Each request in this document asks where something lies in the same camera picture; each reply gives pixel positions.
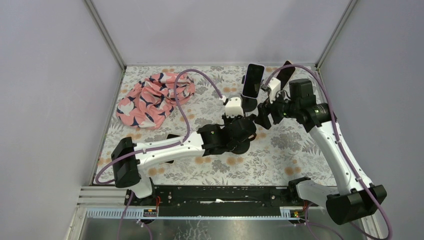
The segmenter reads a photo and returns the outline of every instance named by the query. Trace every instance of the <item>reflective metal surface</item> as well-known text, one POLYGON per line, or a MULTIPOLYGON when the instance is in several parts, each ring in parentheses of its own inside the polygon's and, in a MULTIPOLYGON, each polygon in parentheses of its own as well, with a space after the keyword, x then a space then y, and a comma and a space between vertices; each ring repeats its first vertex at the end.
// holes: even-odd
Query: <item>reflective metal surface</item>
MULTIPOLYGON (((345 240, 365 239, 350 224, 332 222, 320 209, 310 210, 310 221, 334 228, 345 240)), ((81 240, 116 240, 119 219, 85 219, 81 240)), ((313 240, 306 226, 286 226, 287 220, 162 220, 148 226, 154 240, 313 240)), ((311 227, 320 240, 339 240, 329 230, 311 227)), ((149 232, 135 220, 125 219, 120 231, 121 240, 149 240, 149 232)))

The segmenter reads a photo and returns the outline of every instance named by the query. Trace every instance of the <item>cloth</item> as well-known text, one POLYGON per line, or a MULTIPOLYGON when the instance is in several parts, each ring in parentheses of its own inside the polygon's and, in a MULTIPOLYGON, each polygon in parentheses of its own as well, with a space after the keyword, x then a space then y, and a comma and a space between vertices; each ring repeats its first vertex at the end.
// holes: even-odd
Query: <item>cloth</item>
MULTIPOLYGON (((174 84, 178 73, 162 72, 140 80, 116 108, 116 117, 133 128, 158 129, 173 112, 174 84)), ((185 104, 195 93, 195 84, 187 74, 178 80, 176 96, 185 104)))

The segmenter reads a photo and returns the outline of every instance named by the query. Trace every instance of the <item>metal corner post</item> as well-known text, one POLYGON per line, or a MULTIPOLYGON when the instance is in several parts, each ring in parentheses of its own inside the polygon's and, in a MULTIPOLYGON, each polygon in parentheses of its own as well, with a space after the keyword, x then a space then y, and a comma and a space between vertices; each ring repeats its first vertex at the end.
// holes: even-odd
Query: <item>metal corner post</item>
POLYGON ((327 58, 327 55, 329 54, 331 48, 333 47, 337 37, 339 36, 340 32, 342 31, 343 27, 345 26, 346 21, 348 20, 349 16, 351 15, 352 11, 354 10, 355 6, 359 0, 350 0, 349 4, 347 4, 346 9, 343 12, 343 15, 341 15, 340 20, 337 23, 337 26, 335 27, 333 33, 331 34, 330 39, 328 40, 327 44, 325 45, 324 50, 322 51, 321 55, 318 58, 318 61, 316 62, 316 68, 319 70, 321 66, 323 65, 324 61, 327 58))
POLYGON ((87 6, 87 10, 90 12, 94 23, 96 24, 98 30, 100 31, 101 35, 103 36, 104 41, 106 42, 107 46, 109 47, 113 57, 115 58, 116 62, 118 63, 119 67, 122 69, 122 71, 125 71, 125 63, 124 60, 121 57, 121 54, 119 53, 117 47, 115 46, 114 42, 112 41, 111 36, 109 35, 108 30, 105 27, 105 24, 103 23, 102 19, 100 18, 99 13, 97 12, 96 6, 93 3, 93 0, 83 0, 85 5, 87 6))

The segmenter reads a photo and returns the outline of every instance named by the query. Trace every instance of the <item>robotic arm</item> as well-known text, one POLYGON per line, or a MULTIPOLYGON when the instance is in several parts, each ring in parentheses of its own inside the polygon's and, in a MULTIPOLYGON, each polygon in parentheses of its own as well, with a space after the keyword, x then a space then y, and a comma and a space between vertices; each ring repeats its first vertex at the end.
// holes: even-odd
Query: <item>robotic arm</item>
MULTIPOLYGON (((319 185, 308 177, 292 180, 288 183, 288 190, 293 202, 307 200, 324 207, 339 225, 374 214, 376 205, 355 178, 337 146, 328 105, 316 103, 312 83, 308 79, 293 80, 289 86, 290 97, 285 96, 280 81, 272 78, 264 89, 268 92, 268 98, 257 106, 258 116, 244 116, 240 97, 230 97, 224 103, 224 125, 207 124, 197 132, 192 132, 184 142, 183 137, 146 143, 133 143, 131 137, 123 138, 113 151, 112 160, 137 150, 144 150, 144 153, 129 156, 113 165, 115 186, 130 188, 137 198, 145 198, 153 192, 152 183, 143 171, 146 168, 178 158, 220 155, 225 152, 243 154, 248 151, 250 141, 256 137, 255 124, 270 129, 271 115, 274 125, 284 118, 294 118, 304 126, 321 149, 337 183, 336 189, 319 185), (178 141, 180 144, 174 147, 161 149, 178 141)), ((383 202, 387 196, 384 187, 372 183, 341 134, 340 141, 359 171, 360 178, 369 186, 368 189, 377 201, 383 202)))

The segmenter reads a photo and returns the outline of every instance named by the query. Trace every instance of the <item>phone screen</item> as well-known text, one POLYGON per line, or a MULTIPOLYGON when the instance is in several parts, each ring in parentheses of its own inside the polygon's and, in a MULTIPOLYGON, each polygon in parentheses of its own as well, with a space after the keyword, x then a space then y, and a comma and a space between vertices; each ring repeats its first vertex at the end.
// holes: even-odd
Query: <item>phone screen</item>
POLYGON ((258 97, 264 71, 265 67, 261 65, 249 64, 249 66, 247 66, 242 93, 243 96, 254 99, 258 97))
MULTIPOLYGON (((285 65, 291 65, 293 63, 291 63, 290 61, 285 61, 284 66, 285 65)), ((283 70, 279 71, 278 75, 277 75, 277 79, 280 80, 281 82, 281 89, 284 88, 284 86, 287 84, 287 82, 290 80, 290 78, 292 77, 292 75, 295 73, 295 67, 288 67, 288 68, 284 68, 283 70)))

